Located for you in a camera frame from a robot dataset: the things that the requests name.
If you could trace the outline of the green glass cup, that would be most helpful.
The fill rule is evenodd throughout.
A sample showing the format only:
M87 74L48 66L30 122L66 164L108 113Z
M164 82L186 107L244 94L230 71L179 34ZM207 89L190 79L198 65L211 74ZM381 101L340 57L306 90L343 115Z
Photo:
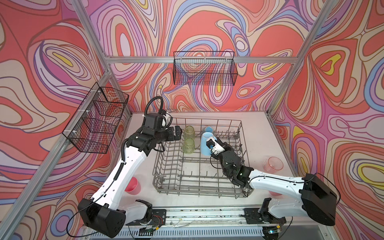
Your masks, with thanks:
M184 139L187 140L187 139L195 139L196 137L196 134L195 134L195 129L194 127L192 126L186 126L185 129L184 129Z
M195 151L195 140L191 138L185 139L182 151L187 155L193 154Z

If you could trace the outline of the blue floral ceramic mug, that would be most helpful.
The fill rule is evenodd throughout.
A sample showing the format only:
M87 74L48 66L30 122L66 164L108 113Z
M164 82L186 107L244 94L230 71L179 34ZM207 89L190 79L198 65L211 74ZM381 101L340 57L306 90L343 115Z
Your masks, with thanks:
M214 129L210 126L206 126L203 130L204 133L214 133Z

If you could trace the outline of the clear pink glass cup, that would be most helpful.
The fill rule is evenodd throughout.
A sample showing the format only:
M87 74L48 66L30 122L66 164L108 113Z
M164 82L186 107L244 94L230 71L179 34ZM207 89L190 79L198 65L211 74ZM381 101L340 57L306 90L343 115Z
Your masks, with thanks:
M284 168L284 163L277 157L270 157L264 162L264 172L274 174Z

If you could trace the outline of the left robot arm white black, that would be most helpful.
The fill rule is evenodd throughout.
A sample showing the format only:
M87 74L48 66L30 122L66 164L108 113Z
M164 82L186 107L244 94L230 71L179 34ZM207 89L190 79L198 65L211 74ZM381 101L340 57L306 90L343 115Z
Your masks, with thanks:
M148 219L150 203L135 201L127 209L119 207L123 193L136 170L164 142L181 139L179 126L171 127L173 117L165 111L144 114L143 123L132 135L123 141L121 157L102 186L90 199L82 199L78 204L84 225L109 238L114 238L126 224Z

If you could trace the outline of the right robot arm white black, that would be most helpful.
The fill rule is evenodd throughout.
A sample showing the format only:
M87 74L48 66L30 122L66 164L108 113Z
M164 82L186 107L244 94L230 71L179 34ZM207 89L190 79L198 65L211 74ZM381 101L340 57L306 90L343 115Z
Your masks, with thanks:
M277 202L269 207L270 215L275 218L308 216L325 226L336 224L337 194L316 175L306 174L300 178L268 174L242 164L241 158L227 143L215 143L209 149L233 185L289 197L285 203Z

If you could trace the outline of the pink plastic cup right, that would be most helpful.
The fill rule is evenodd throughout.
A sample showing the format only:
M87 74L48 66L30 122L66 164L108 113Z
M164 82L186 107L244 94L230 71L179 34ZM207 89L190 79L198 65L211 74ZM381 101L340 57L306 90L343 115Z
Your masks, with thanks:
M280 193L276 193L276 192L272 192L272 191L269 191L269 193L272 195L272 196L281 196L282 194Z

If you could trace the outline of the pink plastic cup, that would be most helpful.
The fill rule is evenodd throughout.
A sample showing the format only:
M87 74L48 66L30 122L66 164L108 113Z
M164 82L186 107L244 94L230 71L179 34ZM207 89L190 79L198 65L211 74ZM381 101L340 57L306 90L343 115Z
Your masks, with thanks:
M272 192L272 191L269 191L269 193L272 195L272 196L281 196L282 194L280 193L276 193L276 192Z
M138 195L141 192L141 184L137 178L132 177L127 187L125 188L125 192L130 195Z

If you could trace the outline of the pink plastic cup left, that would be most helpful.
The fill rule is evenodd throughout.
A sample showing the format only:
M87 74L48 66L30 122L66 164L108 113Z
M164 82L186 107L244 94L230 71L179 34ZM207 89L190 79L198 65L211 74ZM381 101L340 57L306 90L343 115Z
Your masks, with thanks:
M125 188L125 192L130 195L138 195L141 192L141 184L137 178L132 177L127 187Z

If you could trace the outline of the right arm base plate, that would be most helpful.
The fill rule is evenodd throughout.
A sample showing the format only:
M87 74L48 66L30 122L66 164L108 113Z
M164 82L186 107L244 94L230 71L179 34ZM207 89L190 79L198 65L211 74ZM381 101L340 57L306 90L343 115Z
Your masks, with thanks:
M243 217L246 219L247 224L278 224L278 225L284 225L287 223L287 220L285 217L283 218L276 218L272 214L270 214L268 211L260 211L259 208L245 208L244 213L240 215L240 217Z

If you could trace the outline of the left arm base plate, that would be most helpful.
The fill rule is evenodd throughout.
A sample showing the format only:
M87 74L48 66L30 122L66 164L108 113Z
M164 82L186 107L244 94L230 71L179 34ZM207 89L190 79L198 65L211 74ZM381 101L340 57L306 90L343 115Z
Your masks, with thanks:
M139 227L161 227L166 223L167 210L154 209L149 215L146 215L141 220L136 220L126 224L126 226L139 226Z

